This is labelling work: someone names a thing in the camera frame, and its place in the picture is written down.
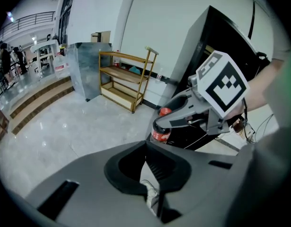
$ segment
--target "wooden step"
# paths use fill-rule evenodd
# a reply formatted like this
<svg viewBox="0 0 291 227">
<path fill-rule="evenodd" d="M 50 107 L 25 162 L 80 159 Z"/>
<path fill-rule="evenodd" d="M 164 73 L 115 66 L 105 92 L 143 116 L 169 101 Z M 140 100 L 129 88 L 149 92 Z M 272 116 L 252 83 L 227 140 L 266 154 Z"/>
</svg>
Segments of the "wooden step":
<svg viewBox="0 0 291 227">
<path fill-rule="evenodd" d="M 22 109 L 10 122 L 12 133 L 15 135 L 18 134 L 18 132 L 38 113 L 72 91 L 74 91 L 73 84 L 71 81 L 67 81 L 35 99 Z"/>
<path fill-rule="evenodd" d="M 66 77 L 62 79 L 52 79 L 45 82 L 43 85 L 35 88 L 31 92 L 27 93 L 23 98 L 18 100 L 10 110 L 10 116 L 12 119 L 16 117 L 23 109 L 25 109 L 29 104 L 35 101 L 37 98 L 52 90 L 53 88 L 58 87 L 61 84 L 64 84 L 71 80 L 71 77 Z"/>
</svg>

